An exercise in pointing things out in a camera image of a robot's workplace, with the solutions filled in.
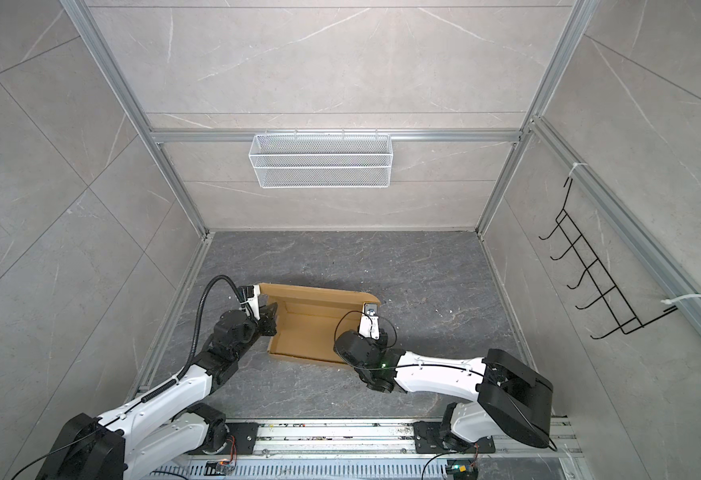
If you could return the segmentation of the brown cardboard box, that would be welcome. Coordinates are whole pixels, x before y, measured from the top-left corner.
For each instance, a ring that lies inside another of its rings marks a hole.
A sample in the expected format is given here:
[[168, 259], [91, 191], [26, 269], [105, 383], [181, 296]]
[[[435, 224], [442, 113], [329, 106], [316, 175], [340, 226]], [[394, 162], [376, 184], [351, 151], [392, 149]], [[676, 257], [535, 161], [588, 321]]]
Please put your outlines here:
[[366, 292], [262, 283], [266, 304], [278, 304], [278, 333], [268, 354], [284, 361], [346, 365], [334, 353], [334, 328], [344, 314], [380, 300]]

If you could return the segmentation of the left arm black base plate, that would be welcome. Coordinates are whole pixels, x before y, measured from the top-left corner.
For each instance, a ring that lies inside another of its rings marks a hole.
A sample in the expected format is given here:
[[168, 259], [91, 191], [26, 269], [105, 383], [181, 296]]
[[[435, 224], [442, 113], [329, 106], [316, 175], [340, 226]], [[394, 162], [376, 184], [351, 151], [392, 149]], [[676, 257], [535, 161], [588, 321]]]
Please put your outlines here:
[[192, 455], [230, 455], [236, 450], [236, 455], [254, 454], [254, 445], [258, 438], [260, 424], [256, 422], [226, 423], [208, 433], [206, 443], [190, 451]]

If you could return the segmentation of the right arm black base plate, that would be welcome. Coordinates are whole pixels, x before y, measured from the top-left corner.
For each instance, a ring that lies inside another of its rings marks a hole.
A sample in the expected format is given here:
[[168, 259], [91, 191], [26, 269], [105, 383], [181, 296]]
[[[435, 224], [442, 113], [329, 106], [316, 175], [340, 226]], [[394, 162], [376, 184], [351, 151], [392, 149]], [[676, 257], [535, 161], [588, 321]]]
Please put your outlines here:
[[416, 421], [412, 424], [415, 452], [418, 454], [496, 452], [492, 437], [482, 437], [476, 442], [467, 442], [452, 434], [445, 423]]

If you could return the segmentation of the aluminium mounting rail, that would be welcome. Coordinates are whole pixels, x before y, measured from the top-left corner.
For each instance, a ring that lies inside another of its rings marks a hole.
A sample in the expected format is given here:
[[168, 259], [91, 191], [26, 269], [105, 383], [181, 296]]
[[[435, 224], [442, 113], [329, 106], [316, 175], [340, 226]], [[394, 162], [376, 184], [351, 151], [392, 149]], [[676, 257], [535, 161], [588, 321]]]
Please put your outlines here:
[[184, 454], [150, 479], [590, 479], [569, 421], [537, 449], [504, 434], [450, 451], [435, 419], [234, 419], [234, 447]]

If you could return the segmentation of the aluminium frame post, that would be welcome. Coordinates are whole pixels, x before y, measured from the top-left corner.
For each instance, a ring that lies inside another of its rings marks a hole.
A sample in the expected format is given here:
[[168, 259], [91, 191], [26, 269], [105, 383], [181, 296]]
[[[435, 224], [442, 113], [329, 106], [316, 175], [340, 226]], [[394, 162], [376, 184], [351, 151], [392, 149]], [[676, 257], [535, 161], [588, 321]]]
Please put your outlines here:
[[512, 143], [510, 152], [502, 165], [498, 180], [487, 200], [486, 206], [476, 225], [475, 233], [480, 241], [484, 240], [489, 226], [504, 198], [507, 188], [516, 172], [526, 146], [532, 136], [532, 124], [538, 118], [542, 118], [550, 100], [554, 96], [556, 87], [562, 78], [568, 63], [570, 62], [586, 27], [592, 20], [599, 2], [597, 0], [577, 0], [574, 2], [571, 14], [562, 31], [558, 44], [552, 54], [549, 65], [540, 81], [536, 94], [532, 99], [530, 108], [522, 121], [517, 139]]
[[198, 208], [194, 205], [188, 190], [184, 187], [184, 182], [182, 182], [166, 152], [162, 149], [162, 144], [152, 137], [152, 128], [150, 128], [148, 118], [146, 118], [138, 98], [136, 98], [132, 88], [130, 88], [126, 78], [124, 78], [122, 70], [118, 67], [118, 62], [114, 59], [108, 44], [104, 41], [102, 32], [98, 29], [90, 8], [88, 8], [86, 2], [78, 0], [62, 0], [60, 4], [62, 4], [62, 8], [68, 14], [68, 18], [74, 24], [78, 34], [80, 34], [86, 49], [90, 52], [94, 63], [102, 72], [106, 82], [108, 82], [108, 86], [110, 86], [112, 93], [116, 96], [116, 100], [122, 106], [126, 117], [134, 126], [138, 138], [148, 150], [150, 158], [154, 160], [162, 177], [168, 182], [170, 190], [176, 196], [176, 200], [178, 200], [178, 204], [180, 204], [186, 217], [190, 220], [190, 224], [194, 226], [200, 238], [206, 238], [210, 232], [204, 225], [204, 220], [202, 220]]

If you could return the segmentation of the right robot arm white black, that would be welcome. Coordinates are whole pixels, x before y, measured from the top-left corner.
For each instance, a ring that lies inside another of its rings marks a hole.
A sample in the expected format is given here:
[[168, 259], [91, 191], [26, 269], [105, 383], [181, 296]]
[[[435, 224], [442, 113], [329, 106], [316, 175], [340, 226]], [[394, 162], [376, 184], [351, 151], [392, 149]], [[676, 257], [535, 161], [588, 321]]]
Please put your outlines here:
[[359, 326], [334, 329], [334, 353], [370, 390], [435, 393], [456, 400], [435, 434], [448, 452], [479, 451], [480, 442], [504, 434], [523, 445], [556, 452], [550, 435], [552, 383], [501, 349], [469, 359], [427, 357], [389, 345], [374, 311], [358, 312]]

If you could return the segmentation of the aluminium frame post right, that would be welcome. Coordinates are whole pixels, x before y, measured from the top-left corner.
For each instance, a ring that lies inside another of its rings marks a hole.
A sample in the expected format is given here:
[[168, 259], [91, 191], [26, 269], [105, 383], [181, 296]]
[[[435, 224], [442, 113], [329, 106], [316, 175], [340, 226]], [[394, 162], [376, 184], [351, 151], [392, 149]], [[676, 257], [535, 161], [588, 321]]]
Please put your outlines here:
[[538, 118], [542, 118], [550, 100], [554, 96], [556, 87], [562, 78], [568, 63], [570, 62], [586, 27], [592, 20], [599, 2], [597, 0], [577, 0], [574, 2], [571, 14], [562, 31], [558, 44], [552, 54], [549, 65], [540, 81], [536, 94], [532, 99], [530, 108], [522, 121], [517, 139], [512, 143], [510, 152], [502, 165], [498, 180], [487, 200], [486, 206], [476, 225], [475, 233], [480, 241], [484, 240], [489, 226], [504, 198], [507, 188], [516, 172], [526, 146], [532, 136], [532, 124]]

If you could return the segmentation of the aluminium frame post left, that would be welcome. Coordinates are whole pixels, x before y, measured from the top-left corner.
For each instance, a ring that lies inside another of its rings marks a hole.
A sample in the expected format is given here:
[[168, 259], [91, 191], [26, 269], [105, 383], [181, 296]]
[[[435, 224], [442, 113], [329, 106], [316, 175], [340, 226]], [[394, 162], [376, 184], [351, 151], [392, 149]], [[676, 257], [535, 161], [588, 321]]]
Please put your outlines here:
[[90, 52], [94, 63], [102, 72], [106, 82], [108, 82], [108, 86], [110, 86], [112, 93], [116, 96], [116, 100], [122, 106], [126, 117], [134, 126], [138, 138], [148, 150], [150, 158], [154, 160], [162, 177], [168, 182], [170, 190], [176, 196], [176, 200], [178, 200], [178, 204], [180, 204], [186, 217], [190, 220], [190, 224], [194, 226], [200, 238], [206, 238], [210, 232], [204, 225], [204, 220], [202, 220], [198, 208], [194, 205], [188, 190], [184, 187], [184, 182], [182, 182], [166, 152], [162, 149], [162, 144], [152, 137], [152, 128], [150, 128], [148, 118], [146, 118], [138, 98], [136, 98], [132, 88], [130, 88], [126, 78], [124, 78], [122, 70], [118, 67], [118, 62], [114, 59], [108, 44], [104, 41], [102, 32], [98, 29], [90, 8], [88, 8], [86, 2], [78, 0], [62, 0], [60, 4], [62, 4], [62, 8], [68, 14], [68, 18], [74, 24], [78, 34], [80, 34], [86, 49]]

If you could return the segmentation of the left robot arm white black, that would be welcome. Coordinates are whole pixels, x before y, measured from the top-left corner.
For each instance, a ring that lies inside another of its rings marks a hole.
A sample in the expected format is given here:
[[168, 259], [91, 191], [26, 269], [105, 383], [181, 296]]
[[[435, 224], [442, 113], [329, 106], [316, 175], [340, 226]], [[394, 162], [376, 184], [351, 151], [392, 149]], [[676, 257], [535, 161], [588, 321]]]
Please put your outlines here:
[[162, 384], [66, 422], [38, 478], [140, 479], [186, 452], [230, 448], [226, 416], [204, 400], [234, 376], [260, 337], [276, 334], [278, 308], [260, 305], [260, 295], [257, 285], [238, 288], [240, 308], [222, 314], [206, 342], [194, 341], [186, 365]]

